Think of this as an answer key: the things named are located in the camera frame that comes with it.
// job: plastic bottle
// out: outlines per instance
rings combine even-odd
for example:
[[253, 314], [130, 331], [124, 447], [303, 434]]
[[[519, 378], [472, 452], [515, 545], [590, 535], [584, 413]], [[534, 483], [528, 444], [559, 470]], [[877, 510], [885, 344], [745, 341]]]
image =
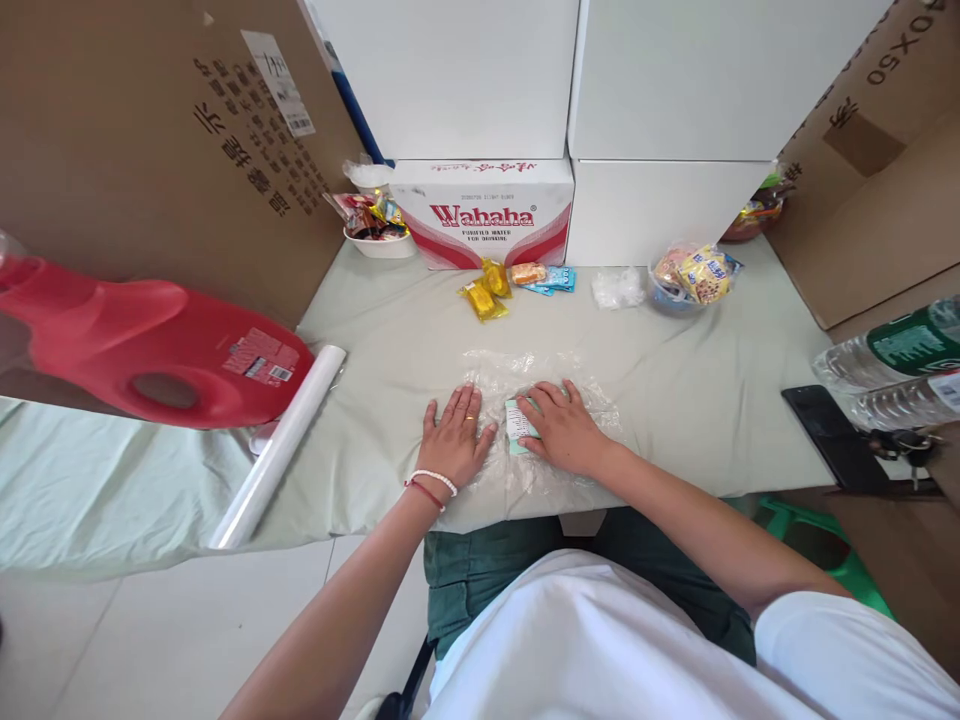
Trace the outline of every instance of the plastic bottle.
[[960, 368], [960, 295], [834, 345], [813, 361], [817, 379], [845, 393], [876, 390], [954, 368]]
[[960, 420], [960, 373], [919, 378], [856, 397], [850, 414], [864, 429], [908, 430]]
[[[163, 280], [100, 282], [25, 255], [2, 232], [0, 312], [30, 328], [37, 370], [169, 425], [269, 422], [313, 364], [303, 341], [258, 313]], [[191, 404], [144, 394], [155, 378], [186, 386]]]

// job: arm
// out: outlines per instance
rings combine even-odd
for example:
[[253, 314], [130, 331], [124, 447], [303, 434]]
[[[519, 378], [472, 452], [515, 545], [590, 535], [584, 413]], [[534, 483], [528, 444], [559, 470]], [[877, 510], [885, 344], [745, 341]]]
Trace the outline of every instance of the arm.
[[[477, 440], [480, 391], [454, 390], [435, 422], [431, 401], [423, 419], [417, 469], [432, 470], [458, 488], [477, 474], [496, 426]], [[417, 482], [446, 504], [441, 481]], [[343, 711], [380, 632], [410, 560], [440, 515], [424, 493], [408, 488], [376, 529], [294, 620], [260, 662], [221, 720], [315, 720]]]
[[796, 590], [849, 597], [833, 578], [759, 525], [703, 490], [661, 470], [607, 438], [564, 380], [569, 398], [550, 383], [517, 404], [542, 436], [524, 447], [557, 467], [592, 477], [646, 515], [700, 569], [756, 620]]

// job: table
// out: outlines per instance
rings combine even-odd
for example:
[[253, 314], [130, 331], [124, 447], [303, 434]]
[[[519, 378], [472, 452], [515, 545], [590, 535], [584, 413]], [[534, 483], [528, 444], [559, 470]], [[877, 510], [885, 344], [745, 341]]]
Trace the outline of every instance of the table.
[[[413, 468], [427, 402], [463, 381], [471, 350], [572, 351], [616, 404], [625, 444], [715, 495], [832, 484], [779, 395], [814, 382], [810, 361], [830, 341], [763, 238], [731, 252], [746, 266], [737, 288], [694, 319], [649, 305], [601, 311], [596, 270], [585, 268], [575, 293], [517, 289], [510, 315], [481, 325], [456, 295], [475, 272], [370, 260], [345, 245], [298, 332], [345, 348], [347, 360], [245, 550], [371, 530]], [[110, 451], [90, 451], [91, 434]], [[107, 577], [202, 554], [252, 464], [247, 436], [8, 406], [0, 568]], [[22, 457], [10, 463], [10, 453]], [[561, 495], [516, 490], [486, 479], [438, 527], [618, 504], [583, 483]]]

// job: smartphone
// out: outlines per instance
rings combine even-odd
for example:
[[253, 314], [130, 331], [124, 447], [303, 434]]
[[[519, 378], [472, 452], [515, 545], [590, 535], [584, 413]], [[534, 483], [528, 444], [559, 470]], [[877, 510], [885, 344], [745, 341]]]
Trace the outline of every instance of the smartphone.
[[823, 385], [788, 388], [780, 393], [844, 490], [872, 495], [890, 488], [890, 479], [868, 440], [843, 414]]

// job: wahaha logo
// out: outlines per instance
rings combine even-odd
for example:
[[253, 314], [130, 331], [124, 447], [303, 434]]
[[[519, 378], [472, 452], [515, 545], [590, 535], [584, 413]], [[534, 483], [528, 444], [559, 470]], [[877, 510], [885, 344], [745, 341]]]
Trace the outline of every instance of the wahaha logo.
[[470, 210], [461, 210], [459, 205], [454, 205], [453, 209], [449, 205], [431, 205], [430, 209], [440, 218], [440, 224], [444, 227], [474, 227], [489, 225], [512, 225], [512, 226], [532, 226], [533, 213], [517, 213], [510, 208], [504, 208], [503, 212], [483, 212], [480, 208]]

